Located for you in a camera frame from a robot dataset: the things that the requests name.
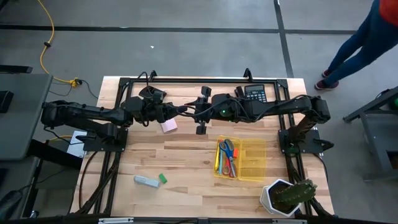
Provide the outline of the black aluminium table frame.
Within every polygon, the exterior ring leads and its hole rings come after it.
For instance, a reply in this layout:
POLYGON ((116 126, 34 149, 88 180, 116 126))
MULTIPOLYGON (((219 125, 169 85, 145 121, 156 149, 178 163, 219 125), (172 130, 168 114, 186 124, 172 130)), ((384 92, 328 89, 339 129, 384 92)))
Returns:
MULTIPOLYGON (((236 86, 250 85, 246 78, 155 77, 150 85, 167 93, 165 101, 183 105, 201 94, 201 87, 212 88, 212 95, 234 95, 236 86)), ((198 126, 191 118, 175 118, 177 130, 163 133, 156 122, 148 127, 134 123, 128 132, 127 147, 121 154, 111 206, 112 217, 223 217, 279 218, 260 204, 263 187, 277 179, 288 181, 288 173, 279 149, 277 116, 268 116, 252 124, 210 121, 205 135, 196 135, 198 126), (213 166, 220 136, 263 139, 266 142, 262 182, 215 177, 213 166), (136 175, 168 182, 158 189, 134 182, 136 175)), ((318 185, 316 199, 334 213, 322 162, 311 154, 302 155, 305 176, 318 185)))

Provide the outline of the blue-handled scissors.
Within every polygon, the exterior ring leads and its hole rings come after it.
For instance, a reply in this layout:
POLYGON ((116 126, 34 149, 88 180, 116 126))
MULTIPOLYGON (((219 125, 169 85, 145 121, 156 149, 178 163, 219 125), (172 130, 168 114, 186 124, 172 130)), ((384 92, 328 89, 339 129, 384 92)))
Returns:
POLYGON ((220 149, 225 153, 226 159, 234 162, 233 151, 234 146, 233 142, 230 139, 224 139, 219 144, 220 149))

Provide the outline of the yellow transparent plastic box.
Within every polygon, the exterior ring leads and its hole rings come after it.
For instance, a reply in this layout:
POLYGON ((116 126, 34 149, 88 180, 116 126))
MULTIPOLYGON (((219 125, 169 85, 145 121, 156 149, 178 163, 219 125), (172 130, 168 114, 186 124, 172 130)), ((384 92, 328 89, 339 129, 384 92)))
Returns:
MULTIPOLYGON (((266 142, 261 139, 241 139, 227 136, 219 136, 216 142, 216 148, 224 139, 230 139, 234 148, 239 151, 238 157, 234 158, 236 166, 236 177, 231 178, 225 175, 219 175, 215 172, 213 166, 213 175, 215 177, 262 182, 266 176, 266 142)), ((223 152, 223 164, 225 161, 225 153, 223 152)))

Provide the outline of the person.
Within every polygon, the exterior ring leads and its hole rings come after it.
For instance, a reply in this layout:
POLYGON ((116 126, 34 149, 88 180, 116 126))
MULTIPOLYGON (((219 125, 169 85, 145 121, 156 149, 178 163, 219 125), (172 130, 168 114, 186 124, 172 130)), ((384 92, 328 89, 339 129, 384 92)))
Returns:
POLYGON ((398 0, 374 0, 358 30, 343 43, 316 90, 332 90, 398 45, 398 0))

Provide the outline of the dark metal desk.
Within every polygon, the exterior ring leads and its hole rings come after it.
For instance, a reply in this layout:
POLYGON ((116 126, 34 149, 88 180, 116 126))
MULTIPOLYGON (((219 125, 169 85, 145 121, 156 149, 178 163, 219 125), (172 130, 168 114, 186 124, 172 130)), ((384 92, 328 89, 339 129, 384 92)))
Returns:
POLYGON ((398 86, 386 90, 368 104, 343 118, 350 123, 359 118, 364 135, 374 157, 377 169, 363 177, 365 182, 398 179, 398 168, 391 162, 398 161, 398 110, 384 110, 383 106, 398 99, 398 86))

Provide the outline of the white paper sheet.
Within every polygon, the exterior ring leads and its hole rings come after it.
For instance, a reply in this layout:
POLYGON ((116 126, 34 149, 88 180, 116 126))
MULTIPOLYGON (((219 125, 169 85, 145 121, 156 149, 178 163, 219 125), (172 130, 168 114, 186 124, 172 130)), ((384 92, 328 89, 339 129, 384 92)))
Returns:
POLYGON ((81 140, 78 140, 77 136, 86 136, 86 131, 74 131, 72 138, 70 140, 70 145, 68 146, 67 153, 83 158, 86 155, 86 152, 83 150, 84 143, 81 140))

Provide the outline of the desk with black legs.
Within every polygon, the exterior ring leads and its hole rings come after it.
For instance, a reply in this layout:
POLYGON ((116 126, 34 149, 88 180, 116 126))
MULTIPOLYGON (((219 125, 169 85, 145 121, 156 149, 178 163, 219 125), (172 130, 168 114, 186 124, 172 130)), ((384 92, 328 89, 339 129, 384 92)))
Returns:
POLYGON ((0 73, 0 90, 14 94, 7 113, 0 113, 0 161, 27 154, 53 76, 0 73))

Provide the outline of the light blue eraser block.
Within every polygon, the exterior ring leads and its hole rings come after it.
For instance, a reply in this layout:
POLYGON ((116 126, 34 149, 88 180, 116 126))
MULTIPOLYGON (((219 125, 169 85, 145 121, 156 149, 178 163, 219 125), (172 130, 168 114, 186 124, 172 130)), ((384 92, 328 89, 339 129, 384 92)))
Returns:
POLYGON ((148 187, 152 187, 158 189, 160 187, 160 182, 155 179, 150 179, 141 175, 134 176, 134 182, 137 184, 145 185, 148 187))

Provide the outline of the black calculator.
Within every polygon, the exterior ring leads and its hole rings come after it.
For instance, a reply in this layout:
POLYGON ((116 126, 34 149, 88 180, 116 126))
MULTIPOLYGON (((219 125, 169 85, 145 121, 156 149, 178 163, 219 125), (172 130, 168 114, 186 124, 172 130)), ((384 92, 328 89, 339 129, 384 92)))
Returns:
POLYGON ((263 103, 267 102, 264 85, 246 85, 244 87, 244 94, 249 100, 258 100, 263 103))

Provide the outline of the black hole punch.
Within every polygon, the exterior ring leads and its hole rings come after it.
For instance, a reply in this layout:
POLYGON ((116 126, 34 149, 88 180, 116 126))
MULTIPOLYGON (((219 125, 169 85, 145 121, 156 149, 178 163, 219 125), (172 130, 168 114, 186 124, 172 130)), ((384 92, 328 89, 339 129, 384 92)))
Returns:
POLYGON ((166 94, 167 93, 165 91, 153 86, 147 86, 139 92, 139 96, 143 97, 143 99, 152 101, 154 103, 162 103, 166 94))

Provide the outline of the pink sticky note pad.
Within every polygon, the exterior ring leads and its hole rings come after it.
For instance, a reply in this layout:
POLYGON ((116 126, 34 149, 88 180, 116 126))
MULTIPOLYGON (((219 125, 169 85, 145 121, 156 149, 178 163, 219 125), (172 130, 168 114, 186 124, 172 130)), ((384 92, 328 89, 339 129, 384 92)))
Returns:
POLYGON ((163 133, 169 133, 171 131, 175 131, 178 126, 174 118, 165 121, 164 123, 160 124, 163 133))

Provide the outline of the green cactus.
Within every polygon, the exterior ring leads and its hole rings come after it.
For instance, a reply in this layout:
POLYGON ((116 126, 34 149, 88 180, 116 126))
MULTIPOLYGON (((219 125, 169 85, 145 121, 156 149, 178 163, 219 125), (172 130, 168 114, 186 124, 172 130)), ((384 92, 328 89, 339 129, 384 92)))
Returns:
POLYGON ((278 183, 271 193, 273 204, 293 206, 307 202, 314 198, 317 185, 310 179, 303 180, 293 185, 278 183))

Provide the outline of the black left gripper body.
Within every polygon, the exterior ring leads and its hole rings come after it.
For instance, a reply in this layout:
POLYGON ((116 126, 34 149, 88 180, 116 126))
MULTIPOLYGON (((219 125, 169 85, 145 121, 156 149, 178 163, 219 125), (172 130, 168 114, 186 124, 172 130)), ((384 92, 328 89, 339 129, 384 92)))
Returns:
POLYGON ((148 121, 164 123, 175 117, 175 108, 171 103, 150 103, 145 108, 145 118, 148 121))

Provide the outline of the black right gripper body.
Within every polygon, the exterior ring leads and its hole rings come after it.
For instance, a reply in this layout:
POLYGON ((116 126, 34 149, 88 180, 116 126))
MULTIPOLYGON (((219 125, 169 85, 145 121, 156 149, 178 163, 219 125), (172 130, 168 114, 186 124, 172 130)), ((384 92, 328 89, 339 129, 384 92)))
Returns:
POLYGON ((206 123, 210 121, 212 105, 208 102, 208 98, 211 96, 211 88, 208 86, 203 86, 201 88, 201 94, 203 98, 203 104, 201 107, 197 108, 201 110, 201 113, 196 115, 196 123, 199 125, 196 128, 196 134, 204 135, 206 134, 206 123))

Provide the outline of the white hexagonal pot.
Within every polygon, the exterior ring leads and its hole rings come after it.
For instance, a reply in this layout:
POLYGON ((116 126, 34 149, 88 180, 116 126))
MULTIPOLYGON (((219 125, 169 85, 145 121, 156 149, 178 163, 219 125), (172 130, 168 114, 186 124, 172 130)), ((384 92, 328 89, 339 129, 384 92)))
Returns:
POLYGON ((261 205, 270 214, 291 217, 301 207, 302 202, 296 203, 295 205, 285 205, 283 203, 277 203, 276 197, 273 196, 274 192, 277 192, 278 190, 284 190, 290 186, 293 186, 293 184, 283 179, 277 179, 272 184, 263 187, 262 194, 259 199, 261 205))

